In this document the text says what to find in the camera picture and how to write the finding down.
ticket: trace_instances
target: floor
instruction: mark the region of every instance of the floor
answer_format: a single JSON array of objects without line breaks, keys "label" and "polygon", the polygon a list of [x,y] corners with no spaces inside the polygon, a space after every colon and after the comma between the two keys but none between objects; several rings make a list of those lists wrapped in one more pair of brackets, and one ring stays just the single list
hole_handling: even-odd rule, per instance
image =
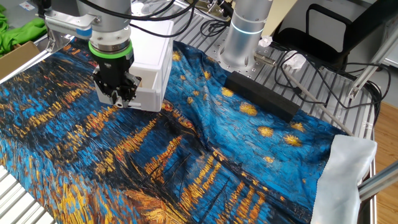
[{"label": "floor", "polygon": [[[383,103],[376,125],[375,137],[378,143],[376,153],[376,172],[398,160],[398,108]],[[397,223],[398,220],[398,183],[377,195],[378,224]]]}]

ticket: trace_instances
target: metal table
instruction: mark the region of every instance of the metal table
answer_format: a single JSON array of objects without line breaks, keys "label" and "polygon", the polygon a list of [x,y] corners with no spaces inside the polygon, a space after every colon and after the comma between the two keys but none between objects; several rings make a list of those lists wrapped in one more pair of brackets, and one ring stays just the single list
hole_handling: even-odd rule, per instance
[{"label": "metal table", "polygon": [[[168,2],[167,1],[157,1],[157,0],[140,0],[140,1],[132,1],[135,2],[143,2],[146,4],[146,9],[150,12],[156,11],[162,7],[164,7]],[[185,2],[181,2],[176,0],[173,7],[160,14],[159,16],[169,16],[175,14],[178,11],[181,11],[185,8],[187,4]],[[185,15],[180,16],[174,21],[174,29],[173,32],[178,32],[181,30],[185,24],[188,22],[189,12]],[[184,32],[182,35],[175,38],[176,41],[181,41],[191,46],[194,46],[202,51],[204,51],[210,57],[213,57],[217,60],[217,55],[219,51],[220,45],[225,40],[228,29],[224,32],[220,33],[214,37],[205,37],[200,33],[201,25],[210,19],[216,19],[209,14],[206,14],[201,11],[195,11],[194,18],[188,30]],[[271,47],[262,48],[259,47],[257,51],[265,56],[268,56],[276,61],[279,61],[282,57],[283,52],[273,49]],[[13,77],[19,72],[29,68],[35,63],[47,58],[50,54],[47,52],[42,52],[31,61],[27,62],[25,65],[17,69],[15,72],[7,76],[5,79],[0,80],[0,83],[4,82],[8,78]],[[220,65],[232,72],[232,69],[227,68],[225,64],[220,62]],[[278,94],[283,97],[293,101],[294,103],[300,105],[301,109],[306,113],[320,118],[326,122],[331,123],[332,125],[339,128],[336,123],[334,123],[325,113],[317,106],[303,102],[298,97],[296,97],[292,90],[280,87],[275,84],[274,75],[275,68],[270,67],[268,65],[264,65],[263,63],[257,63],[253,68],[249,70],[240,71],[243,75],[255,80],[256,82],[274,90]],[[374,108],[373,106],[361,106],[359,108],[353,108],[351,110],[345,110],[342,108],[333,96],[330,95],[326,86],[322,83],[321,78],[318,75],[315,75],[315,69],[311,67],[308,63],[306,63],[301,70],[287,70],[290,72],[303,86],[305,86],[309,92],[314,95],[318,100],[328,102],[326,108],[330,110],[347,128],[349,128],[355,136],[373,139],[373,121],[374,121]],[[352,100],[347,97],[349,89],[351,88],[352,81],[346,78],[343,78],[335,73],[329,72],[328,70],[323,70],[322,75],[325,77],[325,80],[331,85],[333,91],[339,96],[340,101],[344,102],[346,106],[353,106],[360,103],[369,103],[371,102],[370,94],[362,89],[359,91],[355,100]],[[276,79],[279,82],[286,83],[285,78],[279,71],[276,74]],[[369,170],[369,177],[372,177],[376,174],[376,165],[375,162],[371,164]],[[3,167],[0,167],[0,213],[4,211],[9,205],[14,203],[21,206],[11,207],[8,213],[5,214],[3,218],[12,217],[19,218],[18,222],[13,223],[55,223],[55,221],[50,217],[50,215],[45,212],[45,210],[35,202],[29,194],[25,194],[25,191],[21,189],[21,185],[17,183],[17,181],[8,174]],[[362,212],[359,214],[358,223],[371,223],[376,224],[376,197],[371,199],[369,202],[363,205]],[[3,219],[0,218],[1,223],[12,223],[12,222],[3,222]]]}]

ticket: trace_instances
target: black chair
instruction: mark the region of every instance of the black chair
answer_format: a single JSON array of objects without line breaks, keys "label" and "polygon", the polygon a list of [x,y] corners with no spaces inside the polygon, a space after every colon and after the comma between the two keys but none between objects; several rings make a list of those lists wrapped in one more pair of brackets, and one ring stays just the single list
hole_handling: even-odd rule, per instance
[{"label": "black chair", "polygon": [[[311,10],[318,11],[346,25],[341,52],[310,35],[308,25]],[[306,32],[286,28],[278,34],[276,31],[273,39],[280,45],[315,57],[319,60],[318,65],[331,65],[337,70],[341,68],[345,70],[344,64],[347,62],[349,52],[396,14],[398,14],[398,0],[378,0],[354,22],[318,4],[312,4],[307,10]]]}]

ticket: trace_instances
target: cardboard box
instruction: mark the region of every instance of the cardboard box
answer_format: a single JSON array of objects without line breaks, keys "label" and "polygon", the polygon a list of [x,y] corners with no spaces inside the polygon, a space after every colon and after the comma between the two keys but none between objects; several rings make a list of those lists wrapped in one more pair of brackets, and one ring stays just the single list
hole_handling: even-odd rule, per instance
[{"label": "cardboard box", "polygon": [[32,42],[26,42],[24,45],[14,46],[14,50],[0,58],[0,80],[9,75],[15,69],[21,67],[30,59],[38,55],[40,51]]}]

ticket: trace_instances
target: white cloth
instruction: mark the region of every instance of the white cloth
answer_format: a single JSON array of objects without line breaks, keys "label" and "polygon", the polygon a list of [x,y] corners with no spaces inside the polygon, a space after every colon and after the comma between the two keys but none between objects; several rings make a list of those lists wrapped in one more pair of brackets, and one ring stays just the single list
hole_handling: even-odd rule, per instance
[{"label": "white cloth", "polygon": [[358,182],[376,155],[377,143],[336,135],[330,158],[318,180],[312,224],[355,224],[358,219]]},{"label": "white cloth", "polygon": [[[297,51],[292,50],[290,52],[288,52],[285,56],[285,59],[290,58],[294,53],[296,53]],[[307,60],[305,59],[305,57],[303,55],[300,54],[296,54],[294,55],[291,59],[289,59],[288,61],[285,62],[285,65],[290,65],[293,69],[300,69],[303,67],[304,63]]]},{"label": "white cloth", "polygon": [[268,47],[272,43],[272,37],[270,36],[262,36],[261,40],[259,41],[259,46],[261,47]]}]

